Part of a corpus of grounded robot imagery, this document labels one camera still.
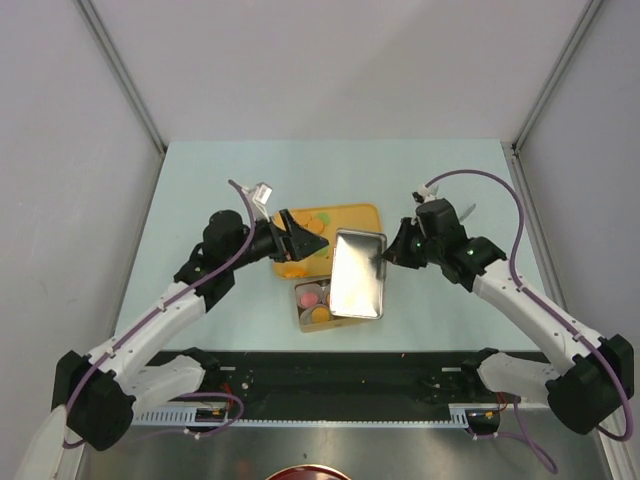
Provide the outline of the pink sandwich cookie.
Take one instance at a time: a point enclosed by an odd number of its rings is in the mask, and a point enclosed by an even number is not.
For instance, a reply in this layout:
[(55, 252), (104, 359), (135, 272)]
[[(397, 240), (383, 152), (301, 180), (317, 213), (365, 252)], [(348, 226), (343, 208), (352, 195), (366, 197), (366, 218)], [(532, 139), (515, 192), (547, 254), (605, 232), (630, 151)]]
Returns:
[(309, 309), (317, 305), (319, 296), (314, 292), (303, 292), (298, 296), (298, 306), (302, 309)]

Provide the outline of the silver metal tongs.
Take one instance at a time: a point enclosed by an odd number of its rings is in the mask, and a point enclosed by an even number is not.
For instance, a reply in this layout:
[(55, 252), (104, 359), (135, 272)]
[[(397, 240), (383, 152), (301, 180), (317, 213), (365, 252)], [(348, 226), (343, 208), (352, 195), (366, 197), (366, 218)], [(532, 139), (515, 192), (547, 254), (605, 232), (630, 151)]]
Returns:
[(460, 222), (464, 222), (467, 218), (469, 218), (477, 207), (476, 203), (470, 203), (465, 208), (463, 208), (460, 212), (457, 213), (458, 220)]

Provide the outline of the silver tin lid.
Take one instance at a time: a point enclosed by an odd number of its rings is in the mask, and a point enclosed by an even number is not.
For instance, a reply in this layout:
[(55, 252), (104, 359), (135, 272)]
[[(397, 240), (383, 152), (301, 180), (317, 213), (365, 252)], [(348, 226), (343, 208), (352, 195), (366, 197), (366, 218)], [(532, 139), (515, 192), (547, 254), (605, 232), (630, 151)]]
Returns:
[(339, 229), (333, 254), (329, 308), (338, 317), (383, 316), (387, 237), (379, 232)]

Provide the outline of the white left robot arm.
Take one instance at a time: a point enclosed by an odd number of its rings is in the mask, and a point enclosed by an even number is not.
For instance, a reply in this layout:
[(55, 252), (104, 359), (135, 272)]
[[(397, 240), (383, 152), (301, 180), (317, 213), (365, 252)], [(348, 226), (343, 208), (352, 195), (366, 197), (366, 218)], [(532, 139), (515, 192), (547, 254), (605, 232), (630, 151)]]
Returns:
[(301, 261), (328, 247), (288, 210), (248, 224), (233, 210), (213, 214), (203, 239), (161, 298), (127, 330), (89, 353), (66, 353), (56, 365), (52, 405), (65, 406), (66, 426), (97, 451), (115, 445), (135, 415), (194, 394), (207, 400), (221, 387), (217, 360), (188, 349), (159, 367), (149, 361), (184, 328), (208, 313), (234, 286), (236, 270), (268, 258)]

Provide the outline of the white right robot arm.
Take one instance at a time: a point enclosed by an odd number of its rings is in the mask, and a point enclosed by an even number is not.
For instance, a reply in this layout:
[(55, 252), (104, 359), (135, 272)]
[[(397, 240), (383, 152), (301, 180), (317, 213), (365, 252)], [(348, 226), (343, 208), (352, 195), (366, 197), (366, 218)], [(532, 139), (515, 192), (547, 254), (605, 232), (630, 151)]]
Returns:
[(467, 235), (453, 205), (429, 194), (414, 195), (417, 206), (405, 217), (384, 251), (355, 249), (337, 242), (327, 284), (307, 280), (294, 288), (303, 325), (327, 325), (336, 318), (380, 316), (384, 267), (420, 269), (434, 265), (452, 284), (501, 312), (545, 355), (523, 360), (486, 348), (461, 376), (463, 393), (484, 401), (510, 393), (548, 406), (578, 434), (599, 429), (616, 410), (626, 420), (624, 441), (633, 430), (629, 401), (634, 395), (631, 344), (620, 335), (606, 338), (577, 321), (531, 287), (518, 272), (514, 255), (485, 237)]

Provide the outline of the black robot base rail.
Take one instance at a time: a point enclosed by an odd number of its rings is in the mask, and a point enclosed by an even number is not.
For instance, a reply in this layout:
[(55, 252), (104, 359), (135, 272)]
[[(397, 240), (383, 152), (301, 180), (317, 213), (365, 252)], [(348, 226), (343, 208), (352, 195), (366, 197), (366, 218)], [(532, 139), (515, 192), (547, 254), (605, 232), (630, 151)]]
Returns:
[(470, 352), (184, 353), (205, 365), (201, 391), (235, 395), (256, 420), (435, 419), (448, 405), (513, 401), (473, 377)]

